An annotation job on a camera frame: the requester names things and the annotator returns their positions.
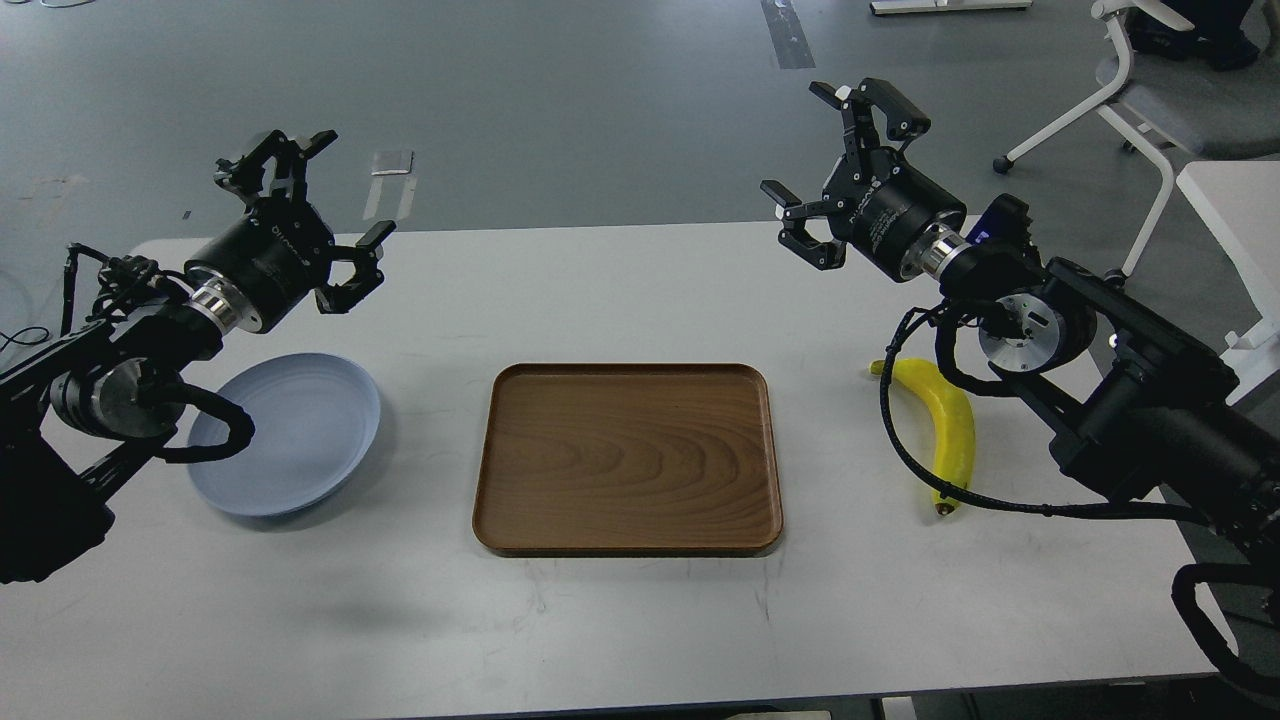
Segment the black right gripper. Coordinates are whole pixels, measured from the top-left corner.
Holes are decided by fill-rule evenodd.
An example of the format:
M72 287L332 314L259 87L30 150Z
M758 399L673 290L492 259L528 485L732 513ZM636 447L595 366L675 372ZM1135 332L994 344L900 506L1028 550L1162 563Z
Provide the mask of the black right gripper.
M902 152L929 132L931 118L886 79L813 81L809 92L840 113L845 155L823 187L827 199L804 202L777 179L760 182L781 222L778 242L823 272L845 265L849 243L891 281L910 281L922 273L916 245L925 231L959 231L966 217L966 205ZM835 240L808 231L815 218L828 218Z

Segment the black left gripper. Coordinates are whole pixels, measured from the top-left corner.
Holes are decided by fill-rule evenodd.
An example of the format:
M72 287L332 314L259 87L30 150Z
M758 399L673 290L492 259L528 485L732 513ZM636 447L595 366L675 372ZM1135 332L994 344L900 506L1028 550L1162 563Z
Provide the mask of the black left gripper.
M333 129L302 140L273 129L241 158L215 163L215 184L248 210L186 261L184 275L234 287L239 327L250 333L274 329L312 290L321 314L347 314L385 281L381 246L397 223L375 222L355 245L338 245L308 204L308 163L337 140ZM338 284L328 282L335 263L351 265Z

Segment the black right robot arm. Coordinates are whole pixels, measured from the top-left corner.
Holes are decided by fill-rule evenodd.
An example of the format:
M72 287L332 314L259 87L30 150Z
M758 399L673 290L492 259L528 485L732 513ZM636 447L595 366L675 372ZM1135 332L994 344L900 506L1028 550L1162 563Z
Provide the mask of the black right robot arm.
M969 229L965 205L906 159L929 118L890 82L809 90L842 122L842 152L818 200L776 179L778 240L820 270L858 251L891 281L933 279L940 304L910 311L934 331L943 378L969 393L1021 400L1051 430L1060 471L1101 497L1043 515L1149 518L1158 486L1188 503L1256 568L1277 571L1277 439L1228 405L1236 373L1206 345L1064 258L1044 260L1029 208L997 196Z

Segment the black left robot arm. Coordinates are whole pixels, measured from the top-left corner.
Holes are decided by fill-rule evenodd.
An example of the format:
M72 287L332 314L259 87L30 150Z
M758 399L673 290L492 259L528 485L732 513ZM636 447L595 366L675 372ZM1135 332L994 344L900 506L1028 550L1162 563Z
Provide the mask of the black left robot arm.
M335 140L274 129L219 160L216 184L244 210L180 270L69 245L58 336L3 374L4 584L44 582L100 546L109 500L152 460L211 462L250 446L251 415L187 383L189 364L233 331L275 329L307 296L344 314L384 282L396 223L344 246L308 201L308 163Z

